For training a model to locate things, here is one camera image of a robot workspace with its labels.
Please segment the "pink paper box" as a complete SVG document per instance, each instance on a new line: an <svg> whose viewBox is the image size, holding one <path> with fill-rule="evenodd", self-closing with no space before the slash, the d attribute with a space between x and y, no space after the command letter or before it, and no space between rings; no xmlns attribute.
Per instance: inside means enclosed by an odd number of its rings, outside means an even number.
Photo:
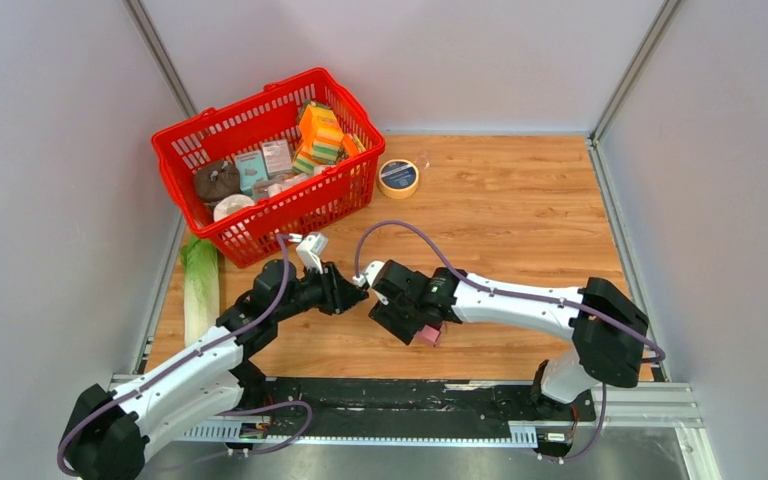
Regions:
<svg viewBox="0 0 768 480"><path fill-rule="evenodd" d="M441 338L441 330L430 325L423 326L414 336L415 340L434 348L440 345Z"/></svg>

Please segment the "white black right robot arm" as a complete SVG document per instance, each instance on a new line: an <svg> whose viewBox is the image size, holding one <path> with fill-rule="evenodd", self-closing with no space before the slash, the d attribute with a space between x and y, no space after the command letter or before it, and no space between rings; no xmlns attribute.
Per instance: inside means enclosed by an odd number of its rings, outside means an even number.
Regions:
<svg viewBox="0 0 768 480"><path fill-rule="evenodd" d="M539 288L447 267L427 276L388 260L370 263L353 281L377 299L370 318L404 344L438 344L446 322L495 323L569 342L562 356L535 373L530 404L543 418L558 417L598 383L638 384L648 318L605 279L591 277L580 288Z"/></svg>

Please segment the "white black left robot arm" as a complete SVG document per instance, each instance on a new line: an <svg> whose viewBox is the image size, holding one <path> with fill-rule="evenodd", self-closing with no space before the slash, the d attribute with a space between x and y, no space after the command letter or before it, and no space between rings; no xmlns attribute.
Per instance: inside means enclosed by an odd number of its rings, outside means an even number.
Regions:
<svg viewBox="0 0 768 480"><path fill-rule="evenodd" d="M363 274L344 277L326 262L301 276L288 260L268 262L214 326L155 369L75 401L57 450L61 471L81 479L134 479L168 443L201 421L264 405L262 373L250 358L272 342L281 321L317 310L342 314L365 300Z"/></svg>

